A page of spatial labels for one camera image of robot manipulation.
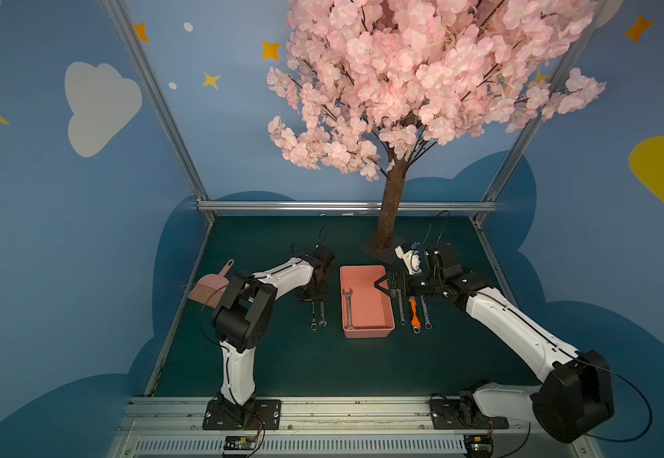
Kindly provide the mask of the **pink plastic storage box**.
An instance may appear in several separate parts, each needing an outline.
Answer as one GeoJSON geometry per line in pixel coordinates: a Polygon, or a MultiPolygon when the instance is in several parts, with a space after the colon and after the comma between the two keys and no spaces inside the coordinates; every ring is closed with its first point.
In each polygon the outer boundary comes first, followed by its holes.
{"type": "Polygon", "coordinates": [[[347,339],[382,339],[395,329],[389,295],[382,294],[374,282],[387,274],[383,265],[347,265],[340,268],[341,292],[352,288],[353,330],[346,330],[347,312],[342,296],[343,333],[347,339]]]}

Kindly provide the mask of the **small chrome combination wrench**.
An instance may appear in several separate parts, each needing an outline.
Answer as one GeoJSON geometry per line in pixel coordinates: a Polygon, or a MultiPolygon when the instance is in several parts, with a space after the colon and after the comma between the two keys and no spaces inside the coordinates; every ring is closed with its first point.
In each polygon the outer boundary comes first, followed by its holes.
{"type": "Polygon", "coordinates": [[[403,293],[401,290],[396,290],[396,297],[397,297],[397,302],[398,302],[398,312],[399,312],[399,323],[401,326],[406,325],[406,313],[404,310],[404,301],[403,301],[403,293]]]}

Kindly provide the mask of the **large chrome wrench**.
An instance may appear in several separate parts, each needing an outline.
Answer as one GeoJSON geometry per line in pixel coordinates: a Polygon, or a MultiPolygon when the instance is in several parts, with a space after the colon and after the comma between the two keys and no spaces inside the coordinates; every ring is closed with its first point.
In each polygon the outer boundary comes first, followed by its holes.
{"type": "Polygon", "coordinates": [[[347,312],[347,324],[345,325],[346,330],[353,330],[353,314],[352,314],[352,296],[354,291],[352,288],[347,288],[343,290],[343,297],[345,297],[345,311],[347,312]]]}

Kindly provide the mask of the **orange handled adjustable wrench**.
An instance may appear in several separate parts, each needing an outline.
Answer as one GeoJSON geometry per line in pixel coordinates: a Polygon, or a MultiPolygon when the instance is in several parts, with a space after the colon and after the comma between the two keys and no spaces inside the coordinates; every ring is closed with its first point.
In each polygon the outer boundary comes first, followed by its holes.
{"type": "Polygon", "coordinates": [[[418,303],[417,303],[416,299],[413,296],[408,298],[408,302],[409,302],[409,307],[410,307],[410,312],[411,312],[410,322],[411,322],[412,331],[415,335],[418,335],[418,334],[421,333],[421,328],[422,328],[421,321],[419,319],[418,303]]]}

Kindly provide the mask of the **long chrome combination wrench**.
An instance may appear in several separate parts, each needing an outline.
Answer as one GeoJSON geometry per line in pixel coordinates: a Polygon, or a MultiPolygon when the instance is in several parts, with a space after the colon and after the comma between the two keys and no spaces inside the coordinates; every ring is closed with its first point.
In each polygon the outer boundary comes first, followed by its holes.
{"type": "Polygon", "coordinates": [[[426,330],[432,330],[433,326],[431,324],[430,317],[429,317],[429,308],[427,307],[427,302],[425,301],[424,296],[421,297],[421,306],[422,306],[423,315],[424,315],[424,319],[425,319],[425,329],[426,330]]]}

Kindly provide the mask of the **chrome end wrench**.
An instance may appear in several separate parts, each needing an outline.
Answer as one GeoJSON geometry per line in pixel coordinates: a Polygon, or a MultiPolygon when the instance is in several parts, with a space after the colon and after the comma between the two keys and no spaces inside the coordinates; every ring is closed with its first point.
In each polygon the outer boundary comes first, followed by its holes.
{"type": "Polygon", "coordinates": [[[326,320],[326,308],[324,307],[324,302],[320,302],[320,313],[321,313],[320,327],[326,328],[327,320],[326,320]]]}

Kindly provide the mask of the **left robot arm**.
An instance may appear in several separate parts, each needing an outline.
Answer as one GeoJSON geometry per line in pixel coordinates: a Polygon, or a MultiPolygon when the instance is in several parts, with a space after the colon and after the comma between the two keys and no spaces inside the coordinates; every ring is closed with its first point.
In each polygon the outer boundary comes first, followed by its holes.
{"type": "Polygon", "coordinates": [[[333,252],[319,245],[310,254],[253,274],[238,274],[225,287],[212,319],[223,356],[223,382],[218,400],[247,410],[255,400],[255,352],[265,334],[275,301],[301,290],[315,296],[335,260],[333,252]]]}

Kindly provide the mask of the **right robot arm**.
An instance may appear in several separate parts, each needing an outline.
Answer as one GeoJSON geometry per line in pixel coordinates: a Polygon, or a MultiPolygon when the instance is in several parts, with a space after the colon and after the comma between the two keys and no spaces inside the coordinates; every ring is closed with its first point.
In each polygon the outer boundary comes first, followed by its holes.
{"type": "Polygon", "coordinates": [[[570,444],[614,416],[612,376],[596,351],[582,352],[534,322],[484,276],[456,265],[425,278],[385,274],[374,282],[387,295],[441,296],[488,328],[533,372],[537,385],[478,383],[461,391],[462,424],[483,427],[492,418],[536,424],[570,444]]]}

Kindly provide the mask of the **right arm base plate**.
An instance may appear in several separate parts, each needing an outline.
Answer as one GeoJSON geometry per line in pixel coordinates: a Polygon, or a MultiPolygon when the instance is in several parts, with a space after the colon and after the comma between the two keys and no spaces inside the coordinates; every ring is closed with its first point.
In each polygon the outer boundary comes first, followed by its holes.
{"type": "Polygon", "coordinates": [[[435,429],[508,429],[509,421],[504,417],[488,417],[473,401],[459,398],[444,399],[434,396],[429,400],[429,411],[435,429]]]}

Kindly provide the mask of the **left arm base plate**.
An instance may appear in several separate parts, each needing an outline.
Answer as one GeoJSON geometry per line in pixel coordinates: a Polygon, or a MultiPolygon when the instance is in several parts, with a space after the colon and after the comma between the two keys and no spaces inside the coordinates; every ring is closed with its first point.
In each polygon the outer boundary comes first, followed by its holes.
{"type": "Polygon", "coordinates": [[[221,397],[208,403],[201,427],[204,431],[251,431],[260,427],[277,431],[281,413],[282,401],[278,399],[251,399],[238,406],[221,397]]]}

